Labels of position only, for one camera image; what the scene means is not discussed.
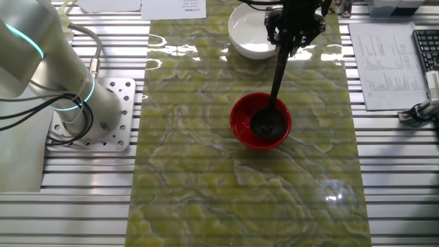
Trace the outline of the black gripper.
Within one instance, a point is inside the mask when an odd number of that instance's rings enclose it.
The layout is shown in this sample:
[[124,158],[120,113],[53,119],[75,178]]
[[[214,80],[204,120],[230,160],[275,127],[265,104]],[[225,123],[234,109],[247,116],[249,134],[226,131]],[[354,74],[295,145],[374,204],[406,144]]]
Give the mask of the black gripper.
[[283,9],[267,8],[264,25],[268,41],[272,45],[281,45],[282,34],[296,34],[290,55],[294,56],[299,48],[305,48],[326,30],[325,17],[315,14],[322,5],[320,0],[285,0]]

